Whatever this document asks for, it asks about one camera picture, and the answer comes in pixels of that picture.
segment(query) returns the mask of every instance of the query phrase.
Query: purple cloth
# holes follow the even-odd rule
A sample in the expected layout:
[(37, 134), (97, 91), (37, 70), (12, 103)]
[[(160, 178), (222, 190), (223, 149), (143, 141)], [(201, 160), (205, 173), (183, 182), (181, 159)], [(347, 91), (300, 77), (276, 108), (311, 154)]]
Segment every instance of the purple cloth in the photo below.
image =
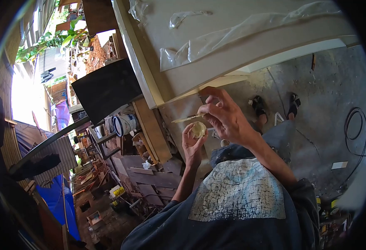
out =
[(61, 131), (69, 125), (70, 119), (69, 108), (66, 100), (55, 105), (55, 113), (56, 119), (58, 120), (58, 130)]

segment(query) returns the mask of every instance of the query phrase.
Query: small plastic container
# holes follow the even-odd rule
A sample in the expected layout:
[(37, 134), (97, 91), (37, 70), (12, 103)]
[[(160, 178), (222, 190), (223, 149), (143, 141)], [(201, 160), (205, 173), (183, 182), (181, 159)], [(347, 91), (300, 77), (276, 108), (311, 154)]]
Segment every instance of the small plastic container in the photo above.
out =
[(194, 126), (190, 129), (190, 133), (194, 138), (201, 138), (206, 133), (206, 126), (202, 122), (194, 122)]

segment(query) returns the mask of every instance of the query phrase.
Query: tree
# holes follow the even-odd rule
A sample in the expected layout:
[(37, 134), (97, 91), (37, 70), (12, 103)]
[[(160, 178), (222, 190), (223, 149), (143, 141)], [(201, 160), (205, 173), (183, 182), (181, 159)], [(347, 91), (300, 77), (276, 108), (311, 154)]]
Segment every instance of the tree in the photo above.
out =
[(24, 63), (35, 60), (38, 54), (41, 54), (46, 48), (60, 47), (63, 52), (64, 47), (83, 46), (88, 43), (88, 32), (85, 29), (74, 30), (76, 23), (82, 18), (80, 16), (76, 20), (70, 22), (70, 30), (56, 31), (54, 36), (47, 32), (33, 46), (24, 48), (19, 47), (16, 54), (15, 63)]

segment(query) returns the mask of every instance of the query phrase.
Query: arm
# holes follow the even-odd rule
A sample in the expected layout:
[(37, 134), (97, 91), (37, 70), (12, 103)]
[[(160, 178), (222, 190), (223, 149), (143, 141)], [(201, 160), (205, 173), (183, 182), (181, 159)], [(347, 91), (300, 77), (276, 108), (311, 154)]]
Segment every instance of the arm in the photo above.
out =
[(182, 146), (186, 157), (186, 169), (184, 170), (179, 187), (172, 198), (172, 200), (176, 200), (178, 202), (186, 200), (192, 193), (195, 175), (201, 164), (201, 147), (204, 145), (208, 137), (208, 131), (206, 131), (205, 136), (199, 139), (190, 137), (190, 129), (192, 126), (193, 123), (189, 124), (182, 133)]
[[(198, 113), (206, 113), (204, 118), (212, 124), (220, 138), (250, 150), (284, 186), (297, 182), (291, 169), (269, 147), (260, 133), (251, 127), (240, 107), (225, 90), (206, 87), (200, 91), (200, 94), (210, 96), (206, 100), (206, 105), (198, 109)], [(212, 104), (214, 100), (218, 100), (216, 105)]]

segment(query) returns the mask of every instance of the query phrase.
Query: small box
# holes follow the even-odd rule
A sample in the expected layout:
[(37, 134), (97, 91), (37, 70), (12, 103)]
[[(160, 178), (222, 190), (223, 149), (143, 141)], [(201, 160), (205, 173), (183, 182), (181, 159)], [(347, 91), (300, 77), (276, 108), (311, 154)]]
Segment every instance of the small box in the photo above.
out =
[(101, 215), (98, 211), (88, 216), (87, 220), (90, 223), (92, 229), (94, 230), (98, 229), (102, 225), (105, 225), (105, 222), (102, 220)]

